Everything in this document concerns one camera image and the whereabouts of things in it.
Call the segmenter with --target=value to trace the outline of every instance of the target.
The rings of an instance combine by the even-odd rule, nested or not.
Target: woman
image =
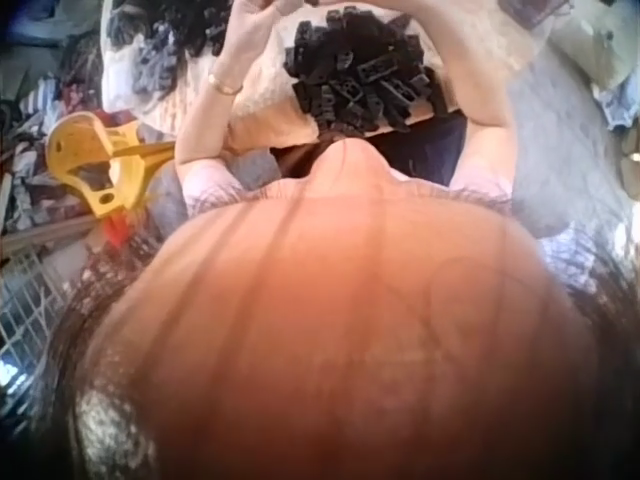
[[[57,411],[83,473],[633,474],[622,467],[637,445],[636,292],[610,264],[599,296],[563,286],[506,213],[509,104],[446,2],[369,0],[412,15],[449,72],[468,119],[449,189],[399,175],[356,139],[259,192],[228,173],[235,95],[274,22],[301,3],[234,2],[176,142],[194,218],[63,356]]]

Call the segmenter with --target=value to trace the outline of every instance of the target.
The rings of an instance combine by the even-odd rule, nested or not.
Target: bracelet
[[[220,82],[220,80],[218,80],[216,78],[216,76],[213,73],[210,73],[209,75],[207,75],[207,81],[211,84],[211,86],[213,88],[216,89],[216,91],[221,94],[221,95],[225,95],[228,97],[235,97],[236,95],[238,95],[242,89],[244,88],[243,85],[240,85],[240,88],[234,90],[231,87],[227,87],[226,85],[224,85],[223,83]]]

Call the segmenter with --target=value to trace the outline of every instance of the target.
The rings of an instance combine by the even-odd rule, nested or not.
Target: yellow plastic object
[[[63,118],[47,140],[47,168],[61,183],[78,190],[98,218],[139,207],[153,174],[173,159],[173,142],[141,145],[138,122],[106,128],[90,112]],[[96,163],[119,163],[113,188],[92,190],[75,172]]]

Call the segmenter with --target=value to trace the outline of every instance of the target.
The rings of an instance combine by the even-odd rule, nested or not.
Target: forehead
[[[197,219],[106,319],[93,386],[128,400],[158,458],[209,449],[230,471],[311,468],[323,444],[400,465],[414,437],[433,460],[478,451],[478,422],[522,451],[552,438],[584,356],[535,245],[492,212],[418,203]],[[206,448],[185,451],[194,429]]]

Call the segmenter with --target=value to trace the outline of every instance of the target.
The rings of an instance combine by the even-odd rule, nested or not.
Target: dark hair
[[[477,196],[459,199],[477,203]],[[500,208],[482,202],[488,208]],[[573,271],[595,263],[590,280],[595,291],[560,280],[597,342],[595,408],[562,458],[564,479],[640,478],[640,295],[634,262],[616,258],[603,238],[578,237],[569,256],[549,260],[555,269]],[[117,459],[90,465],[80,447],[73,379],[92,335],[109,308],[124,294],[159,249],[152,237],[138,234],[123,252],[107,248],[85,270],[58,327],[34,392],[34,439],[41,461],[63,460],[77,478],[149,478],[150,459],[127,470]]]

